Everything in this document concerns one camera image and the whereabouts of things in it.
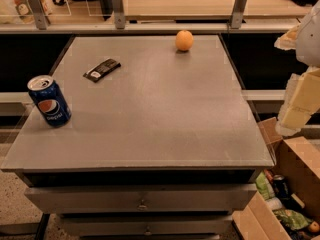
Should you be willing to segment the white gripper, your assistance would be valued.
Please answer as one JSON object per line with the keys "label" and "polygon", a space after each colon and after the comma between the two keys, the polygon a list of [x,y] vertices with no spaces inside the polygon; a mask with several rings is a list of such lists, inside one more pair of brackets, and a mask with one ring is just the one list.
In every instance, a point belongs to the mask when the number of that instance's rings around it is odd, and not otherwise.
{"label": "white gripper", "polygon": [[292,136],[320,109],[320,0],[295,26],[280,36],[274,46],[281,50],[295,50],[298,61],[309,67],[302,75],[292,74],[287,82],[284,104],[276,123],[276,132]]}

